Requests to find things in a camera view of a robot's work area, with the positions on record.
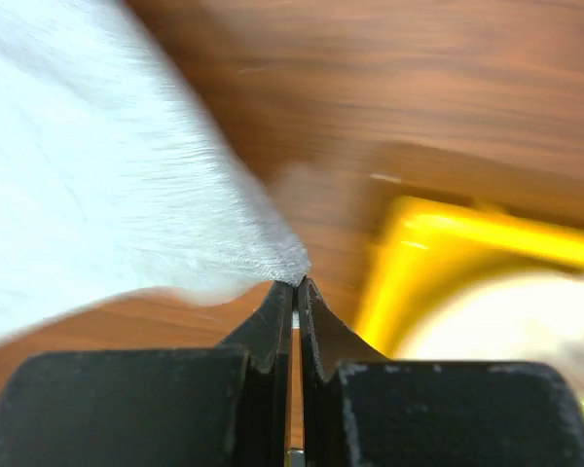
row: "yellow tray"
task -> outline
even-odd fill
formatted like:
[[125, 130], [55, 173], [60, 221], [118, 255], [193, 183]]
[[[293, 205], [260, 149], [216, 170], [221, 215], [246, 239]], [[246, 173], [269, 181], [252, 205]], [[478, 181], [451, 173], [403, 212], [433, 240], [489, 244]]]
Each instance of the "yellow tray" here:
[[584, 269], [584, 232], [510, 216], [492, 205], [394, 202], [355, 331], [385, 355], [437, 301], [490, 266]]

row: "blurry yellow object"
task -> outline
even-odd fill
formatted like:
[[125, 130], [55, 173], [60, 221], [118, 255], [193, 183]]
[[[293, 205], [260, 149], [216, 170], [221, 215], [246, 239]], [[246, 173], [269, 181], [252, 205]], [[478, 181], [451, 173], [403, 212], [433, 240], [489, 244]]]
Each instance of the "blurry yellow object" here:
[[492, 205], [466, 208], [421, 198], [393, 206], [355, 331], [392, 356], [448, 291], [487, 265], [538, 260], [584, 269], [584, 232], [516, 218]]

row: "yellow object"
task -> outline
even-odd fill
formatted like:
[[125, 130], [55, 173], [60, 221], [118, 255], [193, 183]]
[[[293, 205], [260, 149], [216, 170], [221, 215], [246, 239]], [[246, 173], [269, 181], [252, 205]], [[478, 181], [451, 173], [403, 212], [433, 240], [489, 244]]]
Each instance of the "yellow object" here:
[[584, 269], [584, 232], [505, 214], [491, 204], [459, 207], [400, 198], [362, 298], [355, 331], [392, 356], [437, 301], [492, 268], [538, 262]]

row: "scratched black surface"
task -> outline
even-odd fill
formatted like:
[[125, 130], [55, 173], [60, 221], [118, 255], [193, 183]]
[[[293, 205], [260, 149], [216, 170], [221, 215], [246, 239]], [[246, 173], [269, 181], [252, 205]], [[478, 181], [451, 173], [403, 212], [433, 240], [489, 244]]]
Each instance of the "scratched black surface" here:
[[240, 349], [46, 354], [0, 395], [0, 467], [231, 465]]
[[[298, 290], [305, 459], [308, 465], [345, 465], [339, 395], [327, 385], [345, 360], [388, 362], [331, 312], [311, 279]], [[319, 463], [326, 455], [326, 463]]]
[[234, 465], [282, 467], [290, 379], [294, 289], [275, 282], [262, 304], [219, 345], [240, 345], [250, 355], [240, 409]]
[[332, 384], [351, 466], [584, 467], [584, 417], [540, 364], [345, 364]]

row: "brown wooden surface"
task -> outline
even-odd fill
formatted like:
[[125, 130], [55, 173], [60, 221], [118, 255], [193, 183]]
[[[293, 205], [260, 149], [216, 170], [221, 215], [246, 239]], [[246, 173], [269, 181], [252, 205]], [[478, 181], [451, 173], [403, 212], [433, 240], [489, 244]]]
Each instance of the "brown wooden surface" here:
[[[584, 223], [584, 0], [130, 4], [346, 320], [394, 179]], [[264, 290], [208, 310], [150, 298], [71, 318], [1, 349], [0, 385], [44, 349], [215, 343]]]

